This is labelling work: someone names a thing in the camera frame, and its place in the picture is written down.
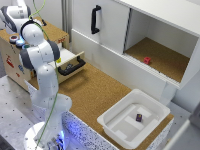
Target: red object on box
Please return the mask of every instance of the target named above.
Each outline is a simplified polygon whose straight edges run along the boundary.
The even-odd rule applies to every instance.
[[[144,58],[144,63],[145,63],[145,64],[148,65],[148,64],[150,63],[150,61],[151,61],[151,58],[150,58],[150,57],[145,57],[145,58]]]

